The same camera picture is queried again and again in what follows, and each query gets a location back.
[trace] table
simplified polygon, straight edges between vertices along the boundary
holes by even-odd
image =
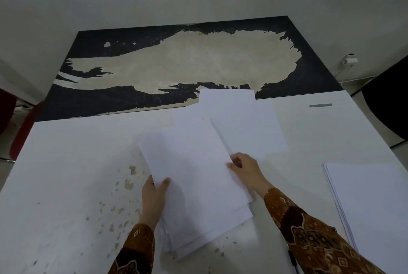
[[[265,176],[345,237],[322,164],[402,165],[345,91],[260,103],[274,107],[290,148],[259,162]],[[170,109],[36,122],[0,193],[2,271],[107,272],[141,209],[148,169],[136,135],[171,124]],[[162,253],[157,238],[153,272],[293,274],[263,201],[251,210],[253,219],[181,261]]]
[[[38,120],[188,105],[202,87],[342,90],[287,16],[79,31]]]

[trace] hand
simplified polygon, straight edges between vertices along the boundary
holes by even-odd
[[[258,162],[245,153],[236,153],[231,155],[233,163],[227,163],[227,167],[238,175],[242,183],[248,188],[253,189],[262,198],[273,188],[273,185],[266,180],[258,166]]]
[[[142,188],[142,214],[139,222],[148,225],[151,230],[155,230],[159,222],[160,215],[166,200],[167,187],[170,184],[170,178],[166,178],[158,188],[153,183],[153,178],[150,175]]]

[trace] person's left hand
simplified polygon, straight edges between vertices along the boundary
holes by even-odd
[[[153,183],[153,178],[150,175],[142,188],[142,214],[139,222],[148,225],[151,230],[155,230],[159,222],[160,215],[166,200],[167,187],[170,184],[170,178],[166,178],[158,188]]]

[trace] peeled beige patch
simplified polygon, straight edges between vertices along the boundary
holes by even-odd
[[[263,85],[284,80],[302,56],[284,33],[236,31],[210,33],[181,31],[161,41],[117,57],[71,58],[74,70],[88,72],[100,67],[101,77],[81,78],[60,72],[70,81],[54,84],[73,89],[105,89],[133,86],[146,93],[166,93],[176,84],[213,82],[239,87],[248,84],[255,92]]]

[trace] black chair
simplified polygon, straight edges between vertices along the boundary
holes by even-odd
[[[390,148],[408,140],[408,56],[354,92],[360,92],[365,102],[386,127],[403,139]]]

